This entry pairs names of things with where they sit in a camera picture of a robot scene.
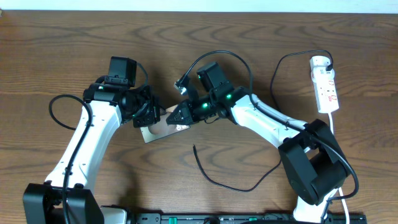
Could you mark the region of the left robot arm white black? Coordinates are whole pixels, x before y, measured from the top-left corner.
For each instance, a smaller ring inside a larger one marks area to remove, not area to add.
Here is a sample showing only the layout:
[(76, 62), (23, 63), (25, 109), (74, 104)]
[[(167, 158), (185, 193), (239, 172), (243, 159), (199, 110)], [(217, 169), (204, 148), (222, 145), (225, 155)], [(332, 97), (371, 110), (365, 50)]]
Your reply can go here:
[(42, 184), (29, 184), (23, 194), (28, 223), (134, 223), (126, 208), (99, 206), (96, 177), (116, 130), (158, 123), (160, 108), (152, 88), (136, 88), (133, 78), (102, 76), (78, 100), (82, 112), (62, 158)]

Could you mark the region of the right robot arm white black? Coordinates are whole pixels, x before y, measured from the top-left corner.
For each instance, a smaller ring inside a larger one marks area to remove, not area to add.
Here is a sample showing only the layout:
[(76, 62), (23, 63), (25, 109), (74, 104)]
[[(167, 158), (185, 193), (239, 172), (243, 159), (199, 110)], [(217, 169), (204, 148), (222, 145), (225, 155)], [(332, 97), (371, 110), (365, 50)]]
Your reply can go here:
[(175, 87), (188, 99), (178, 104), (167, 124), (191, 125), (217, 115), (254, 131), (278, 149), (298, 196), (295, 220), (324, 222), (329, 204), (352, 171), (330, 127), (319, 119), (306, 123), (271, 108), (252, 90), (233, 86), (216, 62), (200, 68), (197, 75), (208, 94), (199, 96), (184, 74)]

